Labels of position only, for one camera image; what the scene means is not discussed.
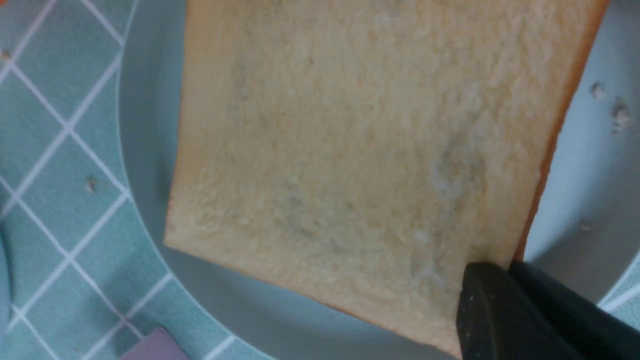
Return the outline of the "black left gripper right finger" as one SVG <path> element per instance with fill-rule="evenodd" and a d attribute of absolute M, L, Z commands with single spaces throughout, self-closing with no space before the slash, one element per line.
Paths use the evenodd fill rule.
<path fill-rule="evenodd" d="M 509 275 L 562 339 L 585 360 L 638 360 L 640 333 L 526 262 Z"/>

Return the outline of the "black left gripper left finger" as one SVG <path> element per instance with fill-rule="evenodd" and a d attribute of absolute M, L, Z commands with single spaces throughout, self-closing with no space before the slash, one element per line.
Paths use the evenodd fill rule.
<path fill-rule="evenodd" d="M 505 269 L 466 265 L 455 328 L 464 360 L 580 360 Z"/>

